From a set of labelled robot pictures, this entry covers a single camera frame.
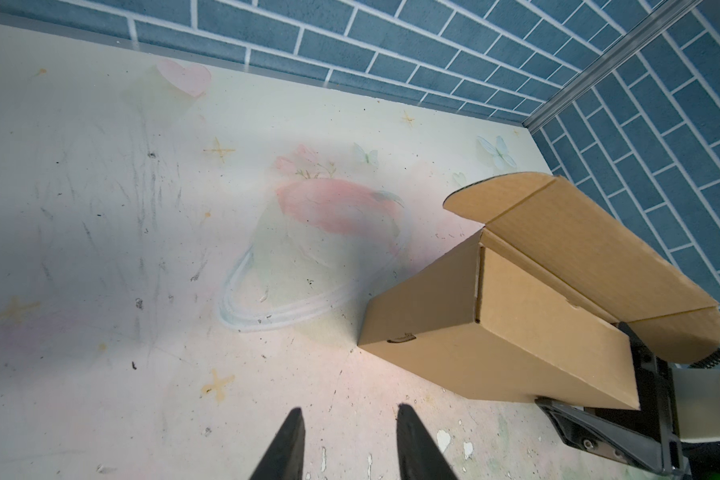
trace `gold star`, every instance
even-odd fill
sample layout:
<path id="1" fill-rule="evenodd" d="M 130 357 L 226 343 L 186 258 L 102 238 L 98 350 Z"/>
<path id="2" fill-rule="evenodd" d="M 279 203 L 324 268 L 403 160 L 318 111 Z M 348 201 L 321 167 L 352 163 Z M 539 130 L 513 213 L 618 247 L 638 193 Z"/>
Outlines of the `gold star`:
<path id="1" fill-rule="evenodd" d="M 221 162 L 224 163 L 224 155 L 235 151 L 234 148 L 221 148 L 221 144 L 219 143 L 219 139 L 214 137 L 213 138 L 213 148 L 207 148 L 203 151 L 211 151 L 219 154 L 219 158 L 221 159 Z"/>
<path id="2" fill-rule="evenodd" d="M 200 391 L 203 395 L 207 395 L 211 393 L 213 390 L 216 390 L 216 401 L 218 403 L 221 403 L 221 400 L 224 399 L 224 385 L 227 383 L 232 383 L 235 381 L 235 376 L 228 376 L 225 379 L 219 379 L 219 375 L 216 374 L 216 369 L 211 369 L 211 375 L 213 375 L 213 383 L 209 383 L 208 385 L 204 385 L 202 387 L 202 390 Z"/>
<path id="3" fill-rule="evenodd" d="M 1 318 L 12 318 L 16 320 L 16 323 L 21 323 L 21 312 L 24 312 L 25 310 L 37 308 L 40 306 L 40 302 L 32 302 L 28 303 L 27 305 L 21 305 L 19 303 L 19 297 L 12 296 L 10 298 L 10 302 L 8 303 L 8 307 L 0 312 L 0 319 Z"/>
<path id="4" fill-rule="evenodd" d="M 413 128 L 413 120 L 415 120 L 415 118 L 410 118 L 408 116 L 408 112 L 405 110 L 403 110 L 403 113 L 405 114 L 405 116 L 402 117 L 402 119 L 408 122 L 409 127 Z"/>

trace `blue brick wall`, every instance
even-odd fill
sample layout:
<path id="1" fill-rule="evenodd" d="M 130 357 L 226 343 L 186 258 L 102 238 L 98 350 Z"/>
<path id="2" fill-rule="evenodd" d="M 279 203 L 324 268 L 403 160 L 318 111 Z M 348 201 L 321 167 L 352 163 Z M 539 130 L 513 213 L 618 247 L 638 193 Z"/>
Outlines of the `blue brick wall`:
<path id="1" fill-rule="evenodd" d="M 554 173 L 720 302 L 720 0 L 699 4 L 534 139 Z"/>
<path id="2" fill-rule="evenodd" d="M 0 12 L 522 122 L 646 0 L 0 0 Z"/>

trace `pink heart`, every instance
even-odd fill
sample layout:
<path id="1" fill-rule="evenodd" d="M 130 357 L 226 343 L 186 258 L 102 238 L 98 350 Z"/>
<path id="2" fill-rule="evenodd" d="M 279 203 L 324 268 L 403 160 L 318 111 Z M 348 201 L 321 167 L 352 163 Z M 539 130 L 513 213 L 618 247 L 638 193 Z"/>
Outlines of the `pink heart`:
<path id="1" fill-rule="evenodd" d="M 211 72 L 194 63 L 184 68 L 173 60 L 163 59 L 157 63 L 157 70 L 174 87 L 195 98 L 201 96 L 211 82 Z"/>

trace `cardboard box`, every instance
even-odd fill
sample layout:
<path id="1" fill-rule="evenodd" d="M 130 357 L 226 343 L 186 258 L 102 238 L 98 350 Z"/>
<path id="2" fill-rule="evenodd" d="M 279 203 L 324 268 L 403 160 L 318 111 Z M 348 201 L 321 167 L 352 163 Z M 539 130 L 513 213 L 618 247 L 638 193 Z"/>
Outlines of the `cardboard box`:
<path id="1" fill-rule="evenodd" d="M 688 363 L 717 302 L 565 178 L 518 173 L 448 197 L 485 227 L 368 304 L 358 345 L 467 398 L 639 408 L 628 322 Z"/>

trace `box lid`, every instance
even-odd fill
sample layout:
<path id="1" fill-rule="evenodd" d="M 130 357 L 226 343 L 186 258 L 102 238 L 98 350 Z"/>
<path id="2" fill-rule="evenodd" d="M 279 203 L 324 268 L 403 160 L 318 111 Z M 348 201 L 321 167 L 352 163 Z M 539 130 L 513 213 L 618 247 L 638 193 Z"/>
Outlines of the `box lid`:
<path id="1" fill-rule="evenodd" d="M 583 296 L 588 302 L 578 306 L 629 322 L 668 362 L 700 360 L 720 344 L 717 302 L 565 178 L 489 178 L 454 192 L 443 207 L 485 224 L 569 301 Z"/>

